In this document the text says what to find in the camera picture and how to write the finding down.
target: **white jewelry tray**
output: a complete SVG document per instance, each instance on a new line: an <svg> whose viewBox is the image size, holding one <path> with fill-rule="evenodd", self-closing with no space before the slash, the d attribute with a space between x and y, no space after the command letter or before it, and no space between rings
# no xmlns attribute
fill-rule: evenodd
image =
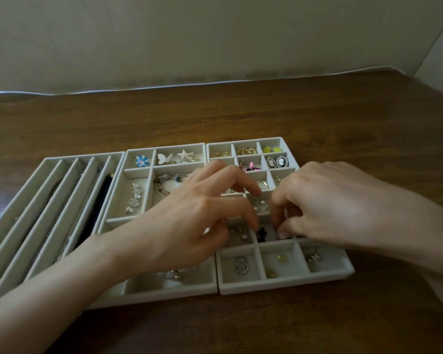
<svg viewBox="0 0 443 354"><path fill-rule="evenodd" d="M263 153L266 146L278 147L282 151ZM257 154L237 156L237 150L241 148L254 148ZM177 154L183 150L194 153L199 161L180 163ZM254 166L260 168L261 170L249 171L247 174L259 184L263 190L261 199L266 200L278 184L278 179L299 169L282 138L46 158L0 217L0 297L52 265L60 253L65 256L73 250L108 173L115 173L115 176L92 234L109 232L159 203L163 197L153 183L157 176L166 173L188 174L204 166L210 161L210 154L216 153L222 155L218 159L228 165L238 165L243 160L243 165L248 166L253 162ZM176 161L176 164L158 165L158 154L173 154L171 160ZM136 166L135 158L139 155L147 156L148 166ZM276 159L278 156L285 156L289 166L269 169L266 158ZM87 166L79 179L81 166L85 164ZM101 165L104 168L96 177ZM60 179L62 182L50 197L53 186ZM133 208L132 213L127 213L126 208L133 195L133 183L142 189L141 206ZM171 191L179 185L175 180L170 180L165 182L164 188ZM253 204L260 200L248 193L231 193L229 190L222 196L247 197ZM252 231L249 232L247 242L242 242L239 236L231 235L228 243L206 262L200 266L181 269L180 280L168 279L165 272L144 274L112 287L90 305L89 309L216 293L218 289L222 295L227 295L339 280L354 273L354 268L342 249L306 238L278 240L269 223L267 206L258 207L261 227L267 232L266 242L258 243ZM229 226L239 226L242 222L241 218L228 219ZM315 251L321 259L307 263L305 256L310 256ZM279 262L279 254L284 255L287 261ZM248 263L249 270L245 275L236 273L237 256L244 256ZM274 271L277 278L268 279L265 267L269 268L270 273Z"/></svg>

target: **wood grain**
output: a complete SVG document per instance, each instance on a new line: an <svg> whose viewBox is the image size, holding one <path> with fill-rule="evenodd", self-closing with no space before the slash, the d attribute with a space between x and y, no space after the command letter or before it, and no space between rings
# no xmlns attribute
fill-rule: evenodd
<svg viewBox="0 0 443 354"><path fill-rule="evenodd" d="M283 136L443 205L443 95L396 73L0 97L0 212L44 157ZM49 353L443 353L407 264L349 252L341 282L86 311Z"/></svg>

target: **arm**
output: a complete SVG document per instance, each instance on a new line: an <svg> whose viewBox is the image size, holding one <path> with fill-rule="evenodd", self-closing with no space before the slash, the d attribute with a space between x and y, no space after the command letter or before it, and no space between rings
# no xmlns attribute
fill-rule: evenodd
<svg viewBox="0 0 443 354"><path fill-rule="evenodd" d="M142 273L206 261L229 237L224 218L242 216L257 230L248 199L220 197L231 187L261 195L256 182L237 166L212 161L147 213L91 236L71 255L0 298L0 353L41 353L107 288Z"/></svg>
<svg viewBox="0 0 443 354"><path fill-rule="evenodd" d="M304 235L416 265L443 302L443 207L423 196L350 164L311 162L274 190L270 210L280 237Z"/></svg>

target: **white cable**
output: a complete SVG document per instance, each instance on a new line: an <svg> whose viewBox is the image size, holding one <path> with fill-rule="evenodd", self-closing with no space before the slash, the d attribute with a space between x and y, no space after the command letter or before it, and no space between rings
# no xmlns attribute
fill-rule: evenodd
<svg viewBox="0 0 443 354"><path fill-rule="evenodd" d="M378 65L378 66L373 66L373 67L354 69L354 70L351 70L351 71L343 71L343 72L329 73L329 74L318 74L318 75L301 75L301 76L288 77L288 78L324 77L324 76L328 76L328 75L339 75L339 74L356 73L356 72L371 71L371 70L378 70L378 69L388 69L388 68L393 69L395 71L398 71L398 72L402 73L403 75L406 75L403 70L401 70L401 69L399 69L397 67L394 67L393 65ZM128 88L128 89L85 90L85 91L82 91L82 92L63 93L63 94L25 92L25 91L19 91L19 90L0 90L0 94L30 94L30 95L36 95L36 96L56 96L56 95L85 94L85 93L119 92L119 91L124 91L124 90L156 89L156 88L171 88L171 87L188 87L188 86L195 86L195 85L238 83L238 82L252 82L252 81L249 81L249 80L236 80L236 81L220 81L220 82L209 82L209 83L173 84L173 85L165 85L165 86Z"/></svg>

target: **fingernail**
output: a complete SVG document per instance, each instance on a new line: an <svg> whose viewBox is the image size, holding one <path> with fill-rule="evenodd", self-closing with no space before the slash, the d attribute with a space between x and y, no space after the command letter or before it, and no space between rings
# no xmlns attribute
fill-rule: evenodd
<svg viewBox="0 0 443 354"><path fill-rule="evenodd" d="M277 235L279 235L279 237L282 238L283 240L292 237L292 235L287 231L278 232Z"/></svg>

